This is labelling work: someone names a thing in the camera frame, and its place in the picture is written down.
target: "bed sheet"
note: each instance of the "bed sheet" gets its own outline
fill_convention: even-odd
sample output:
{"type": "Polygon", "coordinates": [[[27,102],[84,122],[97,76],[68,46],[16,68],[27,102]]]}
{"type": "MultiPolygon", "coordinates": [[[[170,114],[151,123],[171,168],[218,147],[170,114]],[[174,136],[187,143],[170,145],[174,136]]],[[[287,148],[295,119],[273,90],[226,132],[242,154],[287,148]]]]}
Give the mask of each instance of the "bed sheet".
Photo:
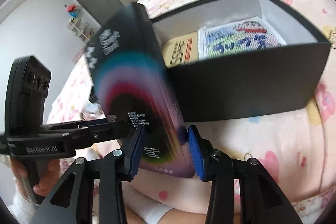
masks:
{"type": "MultiPolygon", "coordinates": [[[[139,0],[146,6],[151,18],[193,1],[139,0]]],[[[251,156],[258,158],[289,200],[298,202],[331,189],[336,183],[336,150],[333,149],[336,143],[336,2],[282,1],[315,24],[333,45],[315,96],[305,108],[296,111],[196,125],[202,137],[209,139],[215,148],[231,157],[240,160],[251,156]]],[[[48,123],[78,120],[91,85],[82,57],[53,103],[48,123]]],[[[195,213],[207,211],[210,186],[199,183],[196,178],[167,178],[165,175],[139,170],[133,185],[150,198],[175,208],[195,213]]],[[[237,212],[238,183],[235,184],[235,198],[237,212]]]]}

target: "human hand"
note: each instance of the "human hand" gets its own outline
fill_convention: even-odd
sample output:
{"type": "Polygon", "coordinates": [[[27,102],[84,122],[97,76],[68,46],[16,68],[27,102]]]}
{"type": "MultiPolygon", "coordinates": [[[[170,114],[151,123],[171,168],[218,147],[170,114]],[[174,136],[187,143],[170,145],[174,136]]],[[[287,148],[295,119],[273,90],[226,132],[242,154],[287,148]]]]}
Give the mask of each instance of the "human hand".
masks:
{"type": "MultiPolygon", "coordinates": [[[[26,189],[21,182],[21,178],[27,178],[28,173],[26,168],[17,159],[10,159],[10,165],[14,176],[17,178],[16,182],[19,191],[22,195],[28,198],[26,189]]],[[[39,184],[33,187],[36,194],[41,196],[46,196],[51,191],[52,187],[56,184],[59,179],[60,164],[59,159],[49,160],[47,165],[47,170],[44,176],[40,179],[39,184]]]]}

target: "rainbow gradient print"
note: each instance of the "rainbow gradient print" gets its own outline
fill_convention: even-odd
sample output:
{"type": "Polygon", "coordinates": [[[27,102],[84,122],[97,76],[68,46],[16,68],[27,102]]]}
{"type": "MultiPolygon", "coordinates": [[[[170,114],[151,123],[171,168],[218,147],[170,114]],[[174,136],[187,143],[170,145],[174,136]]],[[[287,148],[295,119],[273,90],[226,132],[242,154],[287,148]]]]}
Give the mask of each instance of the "rainbow gradient print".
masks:
{"type": "Polygon", "coordinates": [[[115,51],[96,68],[95,92],[105,114],[147,125],[141,168],[192,177],[187,131],[162,64],[143,52],[115,51]]]}

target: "metal screw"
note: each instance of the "metal screw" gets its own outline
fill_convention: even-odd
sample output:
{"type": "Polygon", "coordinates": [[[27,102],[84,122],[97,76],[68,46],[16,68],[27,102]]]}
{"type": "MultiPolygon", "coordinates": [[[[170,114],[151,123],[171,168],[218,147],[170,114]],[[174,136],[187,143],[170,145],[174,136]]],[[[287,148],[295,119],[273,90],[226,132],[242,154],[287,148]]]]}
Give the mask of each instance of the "metal screw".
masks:
{"type": "Polygon", "coordinates": [[[114,150],[114,151],[112,152],[112,155],[114,155],[114,156],[120,156],[120,155],[122,155],[122,154],[123,154],[123,152],[122,152],[120,149],[114,150]]]}
{"type": "Polygon", "coordinates": [[[212,151],[212,155],[215,156],[215,157],[219,157],[222,155],[222,151],[218,150],[218,149],[214,149],[212,151]]]}
{"type": "Polygon", "coordinates": [[[250,162],[250,164],[252,165],[257,165],[258,164],[258,160],[256,158],[249,158],[248,161],[250,162]]]}
{"type": "Polygon", "coordinates": [[[83,164],[85,162],[85,159],[84,158],[78,158],[76,159],[75,163],[76,164],[83,164]]]}

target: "tan booklet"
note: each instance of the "tan booklet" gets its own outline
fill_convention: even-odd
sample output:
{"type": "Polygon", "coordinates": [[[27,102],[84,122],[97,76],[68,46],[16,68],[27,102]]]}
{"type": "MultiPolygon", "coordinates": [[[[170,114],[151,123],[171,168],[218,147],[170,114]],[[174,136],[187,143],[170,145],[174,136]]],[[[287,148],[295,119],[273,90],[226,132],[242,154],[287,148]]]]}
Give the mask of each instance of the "tan booklet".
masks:
{"type": "Polygon", "coordinates": [[[175,37],[165,43],[162,56],[167,67],[198,60],[198,32],[175,37]]]}

